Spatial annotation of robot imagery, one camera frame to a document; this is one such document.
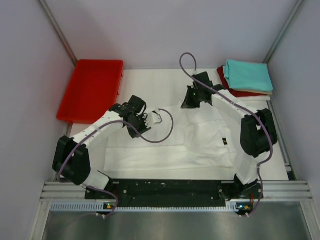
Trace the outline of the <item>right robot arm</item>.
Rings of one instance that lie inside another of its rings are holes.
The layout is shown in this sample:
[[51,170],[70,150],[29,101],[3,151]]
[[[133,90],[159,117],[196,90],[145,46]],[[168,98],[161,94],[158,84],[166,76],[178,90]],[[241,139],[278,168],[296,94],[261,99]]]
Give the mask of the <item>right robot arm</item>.
[[196,109],[201,103],[223,111],[240,125],[240,146],[244,156],[230,187],[224,187],[225,200],[245,198],[263,189],[260,168],[273,156],[273,146],[278,142],[271,111],[248,106],[233,96],[221,84],[214,85],[207,72],[190,75],[193,83],[187,87],[183,109]]

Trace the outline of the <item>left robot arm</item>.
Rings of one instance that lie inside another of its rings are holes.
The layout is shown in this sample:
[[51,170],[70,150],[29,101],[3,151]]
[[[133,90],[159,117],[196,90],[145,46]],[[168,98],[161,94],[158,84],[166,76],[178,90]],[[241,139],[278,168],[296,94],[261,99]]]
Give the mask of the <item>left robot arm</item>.
[[90,154],[101,147],[114,132],[127,127],[132,138],[149,130],[146,125],[147,104],[133,95],[128,102],[116,103],[105,114],[82,132],[58,140],[52,169],[73,184],[96,188],[102,198],[109,198],[114,191],[110,178],[91,166]]

